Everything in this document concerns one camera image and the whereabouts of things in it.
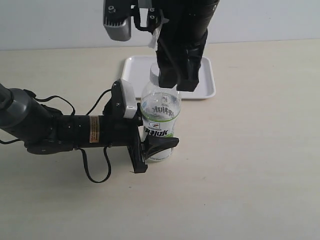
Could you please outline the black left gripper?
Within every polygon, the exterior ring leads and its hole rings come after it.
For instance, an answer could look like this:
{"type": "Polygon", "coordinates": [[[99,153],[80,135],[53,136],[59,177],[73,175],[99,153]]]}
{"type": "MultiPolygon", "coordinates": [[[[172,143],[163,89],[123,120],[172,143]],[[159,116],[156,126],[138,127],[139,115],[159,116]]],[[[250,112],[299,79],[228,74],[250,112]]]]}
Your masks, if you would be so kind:
{"type": "Polygon", "coordinates": [[[135,174],[145,173],[146,160],[165,160],[172,154],[179,139],[177,137],[147,136],[142,142],[138,127],[140,122],[135,116],[125,117],[126,108],[119,101],[107,102],[102,115],[89,116],[90,148],[127,147],[135,174]]]}

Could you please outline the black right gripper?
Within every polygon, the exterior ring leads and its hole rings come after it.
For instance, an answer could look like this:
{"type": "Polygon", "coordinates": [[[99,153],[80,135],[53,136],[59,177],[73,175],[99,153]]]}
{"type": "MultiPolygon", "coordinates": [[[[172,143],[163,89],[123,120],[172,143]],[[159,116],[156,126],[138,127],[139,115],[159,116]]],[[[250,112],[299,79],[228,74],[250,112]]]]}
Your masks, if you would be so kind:
{"type": "Polygon", "coordinates": [[[199,84],[199,70],[208,38],[206,24],[158,27],[156,58],[158,84],[181,92],[194,92],[199,84]],[[176,68],[179,70],[179,81],[176,68]]]}

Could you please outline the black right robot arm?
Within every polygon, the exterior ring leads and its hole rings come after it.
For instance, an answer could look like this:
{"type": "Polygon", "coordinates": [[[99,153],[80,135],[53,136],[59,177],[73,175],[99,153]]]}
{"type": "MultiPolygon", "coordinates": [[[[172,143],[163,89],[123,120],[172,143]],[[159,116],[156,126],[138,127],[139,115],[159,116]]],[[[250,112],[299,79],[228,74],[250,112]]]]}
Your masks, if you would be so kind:
{"type": "Polygon", "coordinates": [[[167,20],[157,40],[159,86],[194,92],[217,0],[158,0],[167,20]]]}

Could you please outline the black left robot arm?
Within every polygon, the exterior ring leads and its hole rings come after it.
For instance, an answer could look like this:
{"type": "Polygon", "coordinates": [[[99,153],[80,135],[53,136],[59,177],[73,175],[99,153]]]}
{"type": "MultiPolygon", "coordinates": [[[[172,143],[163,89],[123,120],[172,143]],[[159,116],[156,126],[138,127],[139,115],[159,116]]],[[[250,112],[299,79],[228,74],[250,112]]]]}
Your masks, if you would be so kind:
{"type": "Polygon", "coordinates": [[[87,148],[126,147],[136,174],[146,172],[146,160],[178,145],[176,137],[147,136],[141,140],[143,124],[140,104],[131,83],[116,80],[102,115],[63,114],[46,105],[27,89],[0,88],[0,128],[22,141],[31,154],[52,155],[87,148]]]}

